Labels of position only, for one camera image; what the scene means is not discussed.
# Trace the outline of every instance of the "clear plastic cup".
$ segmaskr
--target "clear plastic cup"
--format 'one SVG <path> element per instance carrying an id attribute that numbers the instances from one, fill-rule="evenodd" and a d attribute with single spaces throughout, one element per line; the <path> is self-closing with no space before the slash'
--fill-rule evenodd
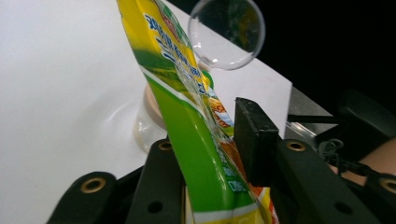
<path id="1" fill-rule="evenodd" d="M 265 23 L 251 0 L 201 0 L 192 10 L 188 35 L 203 70 L 234 70 L 262 49 Z"/>
<path id="2" fill-rule="evenodd" d="M 155 97 L 149 85 L 146 86 L 134 121 L 134 139 L 136 143 L 147 153 L 151 145 L 167 135 L 163 116 L 158 108 Z"/>

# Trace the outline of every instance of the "brass insert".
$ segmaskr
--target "brass insert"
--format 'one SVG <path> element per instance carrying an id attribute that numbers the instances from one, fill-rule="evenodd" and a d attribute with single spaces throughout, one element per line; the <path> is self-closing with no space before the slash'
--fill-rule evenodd
<path id="1" fill-rule="evenodd" d="M 94 177 L 85 181 L 81 186 L 84 193 L 95 193 L 101 190 L 106 184 L 106 180 L 102 177 Z"/>
<path id="2" fill-rule="evenodd" d="M 382 188 L 386 189 L 389 192 L 396 194 L 396 180 L 380 178 L 379 183 L 382 186 Z"/>
<path id="3" fill-rule="evenodd" d="M 166 151 L 166 150 L 172 150 L 172 144 L 171 144 L 170 142 L 161 142 L 161 143 L 158 145 L 158 148 L 159 148 L 160 150 L 164 150 L 164 151 Z"/>
<path id="4" fill-rule="evenodd" d="M 287 147 L 293 151 L 304 151 L 306 147 L 299 142 L 288 142 Z"/>

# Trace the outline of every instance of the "white surface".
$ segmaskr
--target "white surface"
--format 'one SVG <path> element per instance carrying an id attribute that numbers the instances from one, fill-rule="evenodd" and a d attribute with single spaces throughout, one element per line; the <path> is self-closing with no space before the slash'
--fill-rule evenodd
<path id="1" fill-rule="evenodd" d="M 122 177 L 144 164 L 133 124 L 146 80 L 115 0 L 0 6 L 0 223 L 45 223 L 80 176 Z M 171 8 L 186 28 L 188 16 Z M 254 93 L 245 97 L 284 123 L 290 83 L 265 64 L 249 67 L 212 72 L 220 99 L 231 113 L 239 91 L 220 82 L 234 77 L 240 91 Z M 258 81 L 248 81 L 252 73 Z"/>

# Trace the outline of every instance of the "screw hole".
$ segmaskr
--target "screw hole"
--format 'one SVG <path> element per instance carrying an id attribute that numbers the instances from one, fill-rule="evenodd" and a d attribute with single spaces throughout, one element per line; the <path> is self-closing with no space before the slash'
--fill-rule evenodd
<path id="1" fill-rule="evenodd" d="M 291 149 L 293 151 L 304 151 L 305 150 L 305 146 L 298 142 L 288 142 L 287 146 L 289 149 Z"/>
<path id="2" fill-rule="evenodd" d="M 95 193 L 102 189 L 106 184 L 106 180 L 102 177 L 95 177 L 85 181 L 81 186 L 84 193 Z"/>
<path id="3" fill-rule="evenodd" d="M 148 211 L 150 213 L 159 213 L 163 210 L 163 204 L 161 202 L 153 202 L 148 205 Z"/>
<path id="4" fill-rule="evenodd" d="M 387 191 L 396 194 L 396 180 L 388 179 L 388 178 L 381 178 L 380 184 L 382 188 L 386 189 Z"/>
<path id="5" fill-rule="evenodd" d="M 352 208 L 350 208 L 347 204 L 345 203 L 336 203 L 334 205 L 335 209 L 337 209 L 339 212 L 351 215 L 353 213 Z"/>
<path id="6" fill-rule="evenodd" d="M 170 142 L 161 142 L 158 148 L 160 150 L 172 150 L 172 144 Z"/>

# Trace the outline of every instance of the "snack bag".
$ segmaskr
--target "snack bag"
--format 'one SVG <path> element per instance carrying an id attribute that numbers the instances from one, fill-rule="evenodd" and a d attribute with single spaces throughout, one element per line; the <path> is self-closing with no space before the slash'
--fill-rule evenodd
<path id="1" fill-rule="evenodd" d="M 191 223 L 274 223 L 269 189 L 253 188 L 233 122 L 198 69 L 177 18 L 160 0 L 118 0 L 134 56 L 163 115 L 186 180 Z"/>

